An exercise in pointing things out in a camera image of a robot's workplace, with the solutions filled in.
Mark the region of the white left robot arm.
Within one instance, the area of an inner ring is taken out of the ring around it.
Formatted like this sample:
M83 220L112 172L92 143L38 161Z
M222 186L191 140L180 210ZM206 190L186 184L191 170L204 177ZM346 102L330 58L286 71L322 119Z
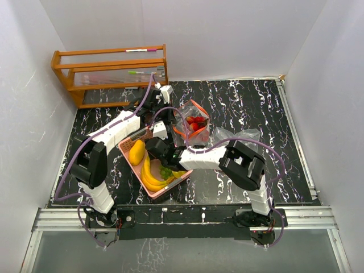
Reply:
M129 104L109 123L86 136L75 138L71 149L72 158L66 169L82 188L88 205L98 212L97 219L103 226L111 227L117 221L113 210L114 200L106 186L108 173L107 156L128 135L150 123L151 117L169 106L170 85L157 84L146 88L137 105Z

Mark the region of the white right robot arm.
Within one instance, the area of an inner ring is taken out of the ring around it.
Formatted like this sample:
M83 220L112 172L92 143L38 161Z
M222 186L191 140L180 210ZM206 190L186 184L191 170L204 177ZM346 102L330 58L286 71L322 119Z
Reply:
M264 173L265 159L237 138L222 140L210 148L175 147L160 137L146 141L151 159L171 171L213 169L223 172L236 186L245 190L251 211L240 219L242 226L274 226L273 198Z

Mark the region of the green grape bunch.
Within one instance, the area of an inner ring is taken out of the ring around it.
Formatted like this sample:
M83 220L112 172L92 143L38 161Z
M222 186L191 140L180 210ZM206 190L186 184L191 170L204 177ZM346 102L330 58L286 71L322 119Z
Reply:
M172 174L172 171L169 169L169 168L166 168L166 167L163 167L163 166L160 166L160 176L163 180L167 180L169 179L170 177L174 177L174 175Z

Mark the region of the red strawberry bunch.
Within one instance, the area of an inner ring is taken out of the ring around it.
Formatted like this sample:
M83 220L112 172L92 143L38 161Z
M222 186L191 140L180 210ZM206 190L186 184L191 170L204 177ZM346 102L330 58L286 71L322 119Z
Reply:
M203 116L187 116L186 122L188 124L189 135L188 139L191 142L206 142L209 136L207 117Z

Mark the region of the clear orange-zip bag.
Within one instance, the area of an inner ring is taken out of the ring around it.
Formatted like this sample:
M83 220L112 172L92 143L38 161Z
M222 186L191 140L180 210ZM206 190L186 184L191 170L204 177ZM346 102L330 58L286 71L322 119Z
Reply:
M176 122L174 132L183 140L188 139L190 146L206 146L210 136L210 116L194 100L189 100L173 111Z

